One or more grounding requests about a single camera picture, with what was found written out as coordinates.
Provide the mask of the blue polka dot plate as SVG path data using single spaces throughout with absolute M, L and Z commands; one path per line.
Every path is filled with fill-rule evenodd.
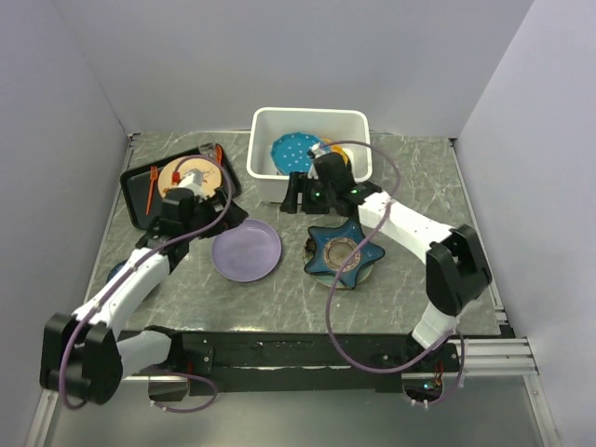
M 289 176 L 292 172 L 309 172 L 312 159 L 308 152 L 322 140 L 303 132 L 286 133 L 277 138 L 270 149 L 272 162 L 280 175 Z

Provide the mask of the purple plastic plate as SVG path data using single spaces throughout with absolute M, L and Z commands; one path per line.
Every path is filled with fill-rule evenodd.
M 281 239 L 260 220 L 247 219 L 237 228 L 217 236 L 210 257 L 215 269 L 236 282 L 253 282 L 271 273 L 280 260 Z

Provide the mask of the yellow polka dot plate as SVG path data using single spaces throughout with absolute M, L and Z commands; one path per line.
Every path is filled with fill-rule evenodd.
M 333 152 L 333 153 L 340 155 L 346 165 L 348 165 L 350 163 L 350 158 L 341 145 L 332 144 L 331 140 L 325 139 L 325 138 L 323 138 L 321 141 L 322 141 L 321 145 L 324 146 L 324 148 L 323 148 L 324 151 L 326 151 L 327 153 Z

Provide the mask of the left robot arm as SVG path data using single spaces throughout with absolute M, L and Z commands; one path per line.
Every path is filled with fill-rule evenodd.
M 213 199 L 188 188 L 170 190 L 120 270 L 71 314 L 57 313 L 47 321 L 41 387 L 58 392 L 68 409 L 78 410 L 106 403 L 123 378 L 146 368 L 186 373 L 190 362 L 180 332 L 149 326 L 125 340 L 119 335 L 147 295 L 177 268 L 191 241 L 218 236 L 248 216 L 223 189 Z

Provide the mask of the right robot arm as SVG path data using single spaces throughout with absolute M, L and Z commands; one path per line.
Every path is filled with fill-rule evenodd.
M 355 288 L 360 271 L 385 254 L 365 228 L 389 237 L 423 263 L 428 303 L 412 332 L 415 343 L 407 349 L 409 363 L 418 371 L 428 371 L 440 360 L 437 342 L 456 328 L 467 305 L 492 283 L 474 228 L 438 223 L 402 205 L 380 186 L 357 182 L 336 153 L 316 157 L 308 173 L 291 173 L 280 209 L 288 214 L 334 210 L 345 217 L 337 227 L 309 227 L 311 255 L 305 272 L 313 277 Z

